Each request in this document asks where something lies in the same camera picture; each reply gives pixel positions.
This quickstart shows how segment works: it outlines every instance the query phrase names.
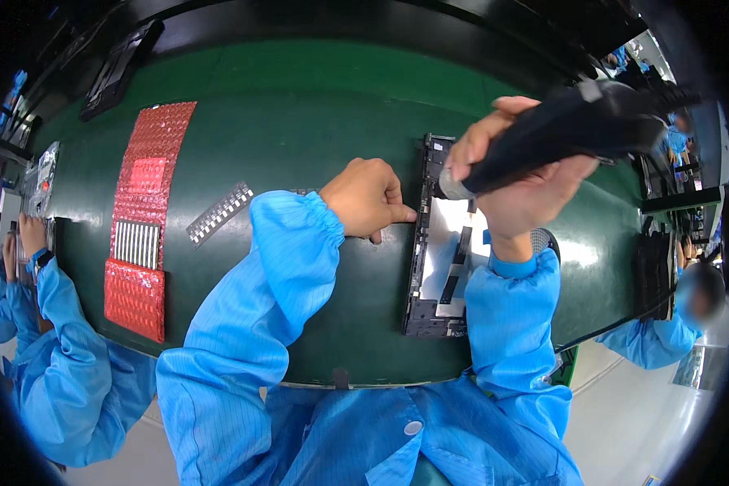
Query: wristwatch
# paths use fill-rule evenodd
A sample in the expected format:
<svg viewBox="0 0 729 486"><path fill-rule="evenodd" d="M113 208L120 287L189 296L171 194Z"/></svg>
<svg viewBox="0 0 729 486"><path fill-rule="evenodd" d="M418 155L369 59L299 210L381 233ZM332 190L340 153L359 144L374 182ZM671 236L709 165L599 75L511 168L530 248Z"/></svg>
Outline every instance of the wristwatch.
<svg viewBox="0 0 729 486"><path fill-rule="evenodd" d="M54 258L54 254L48 251L48 249L43 252L38 258L35 260L35 278L38 278L38 272L41 268L45 267L49 261Z"/></svg>

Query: coat button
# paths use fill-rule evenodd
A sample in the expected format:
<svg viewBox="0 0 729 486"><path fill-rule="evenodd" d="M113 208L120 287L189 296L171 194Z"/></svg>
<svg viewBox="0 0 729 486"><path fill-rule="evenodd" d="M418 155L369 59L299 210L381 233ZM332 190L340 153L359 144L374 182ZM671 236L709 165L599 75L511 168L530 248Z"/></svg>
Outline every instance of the coat button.
<svg viewBox="0 0 729 486"><path fill-rule="evenodd" d="M422 427L424 427L424 424L418 422L418 420L414 420L413 422L409 422L403 431L405 435L416 435Z"/></svg>

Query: green workbench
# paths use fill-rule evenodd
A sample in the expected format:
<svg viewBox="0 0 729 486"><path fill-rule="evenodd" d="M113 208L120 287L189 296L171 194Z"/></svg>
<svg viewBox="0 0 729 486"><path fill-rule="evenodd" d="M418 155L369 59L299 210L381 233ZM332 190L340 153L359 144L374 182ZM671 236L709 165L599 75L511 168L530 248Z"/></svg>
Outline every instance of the green workbench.
<svg viewBox="0 0 729 486"><path fill-rule="evenodd" d="M185 228L244 180L268 190L319 188L360 156L388 161L404 199L418 199L417 141L461 135L498 96L518 93L478 72L387 47L315 40L238 44L168 58L139 70L123 102L88 123L81 103L49 120L34 146L61 142L49 215L62 218L60 266L89 322L103 336L158 355L183 344L205 296L248 252L246 211L198 250ZM179 153L165 229L165 343L102 315L113 196L138 111L196 100ZM628 166L601 167L549 228L559 240L562 291L554 343L629 314L631 255L640 189ZM330 301L289 351L286 381L331 384L344 368L354 385L414 384L456 377L470 364L467 339L402 336L411 225L383 244L347 239Z"/></svg>

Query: black power tool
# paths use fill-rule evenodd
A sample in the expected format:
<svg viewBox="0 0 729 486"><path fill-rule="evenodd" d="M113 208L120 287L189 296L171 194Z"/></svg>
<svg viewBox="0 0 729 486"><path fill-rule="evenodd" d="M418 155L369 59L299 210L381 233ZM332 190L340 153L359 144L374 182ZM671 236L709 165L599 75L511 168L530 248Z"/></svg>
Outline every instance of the black power tool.
<svg viewBox="0 0 729 486"><path fill-rule="evenodd" d="M486 157L471 166L467 179L452 180L450 171L443 170L438 196L472 199L571 156L619 159L651 151L667 129L660 117L670 108L665 103L686 100L678 98L636 91L609 80L583 81L555 92L519 114L508 130L492 140Z"/></svg>

